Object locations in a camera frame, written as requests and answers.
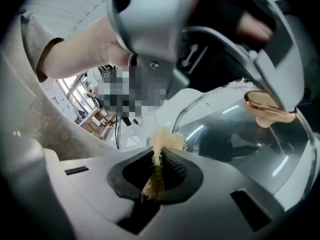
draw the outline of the wood shavings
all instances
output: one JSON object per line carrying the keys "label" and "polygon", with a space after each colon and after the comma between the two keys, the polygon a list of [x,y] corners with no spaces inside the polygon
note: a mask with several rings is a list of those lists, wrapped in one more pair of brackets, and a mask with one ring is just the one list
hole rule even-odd
{"label": "wood shavings", "polygon": [[165,128],[158,129],[153,133],[150,144],[153,150],[153,173],[144,186],[142,194],[149,199],[157,199],[165,191],[164,179],[162,177],[162,148],[173,148],[184,151],[187,145],[180,133],[170,134],[169,130]]}

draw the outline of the sleeve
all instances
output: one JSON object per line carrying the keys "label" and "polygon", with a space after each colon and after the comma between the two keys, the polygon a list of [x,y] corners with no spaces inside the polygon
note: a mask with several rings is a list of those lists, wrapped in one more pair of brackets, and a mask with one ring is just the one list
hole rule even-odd
{"label": "sleeve", "polygon": [[37,70],[41,55],[46,52],[46,48],[64,39],[54,36],[34,16],[22,17],[21,34],[26,56],[39,82],[42,83],[48,77],[42,71]]}

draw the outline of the black slot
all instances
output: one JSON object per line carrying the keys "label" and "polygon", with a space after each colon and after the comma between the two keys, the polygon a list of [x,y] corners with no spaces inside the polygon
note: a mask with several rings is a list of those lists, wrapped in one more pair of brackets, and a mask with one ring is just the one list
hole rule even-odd
{"label": "black slot", "polygon": [[135,201],[130,217],[117,223],[121,228],[137,235],[149,223],[160,209],[160,203],[141,195],[141,200]]}
{"label": "black slot", "polygon": [[85,166],[82,166],[82,167],[78,167],[78,168],[74,168],[74,169],[65,170],[64,172],[66,175],[71,175],[71,174],[82,173],[85,171],[89,171],[89,169]]}
{"label": "black slot", "polygon": [[254,232],[268,225],[271,220],[244,190],[230,193]]}

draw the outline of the clear dome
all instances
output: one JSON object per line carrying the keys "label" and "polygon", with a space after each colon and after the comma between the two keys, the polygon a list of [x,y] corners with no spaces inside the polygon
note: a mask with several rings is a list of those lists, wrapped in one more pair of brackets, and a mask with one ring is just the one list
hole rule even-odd
{"label": "clear dome", "polygon": [[185,107],[171,132],[185,136],[187,151],[228,163],[275,194],[292,175],[305,153],[312,161],[304,191],[309,191],[317,156],[312,131],[297,110],[290,123],[268,128],[245,108],[244,95],[254,86],[222,87]]}

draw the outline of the hand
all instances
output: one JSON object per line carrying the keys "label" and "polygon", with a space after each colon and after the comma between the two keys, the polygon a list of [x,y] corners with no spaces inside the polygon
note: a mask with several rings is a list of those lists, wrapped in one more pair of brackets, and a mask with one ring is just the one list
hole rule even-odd
{"label": "hand", "polygon": [[[252,16],[245,7],[253,8],[255,5],[247,0],[193,0],[189,23],[211,27],[232,40],[263,46],[270,40],[273,31],[266,23]],[[206,14],[208,8],[212,13],[210,16]]]}

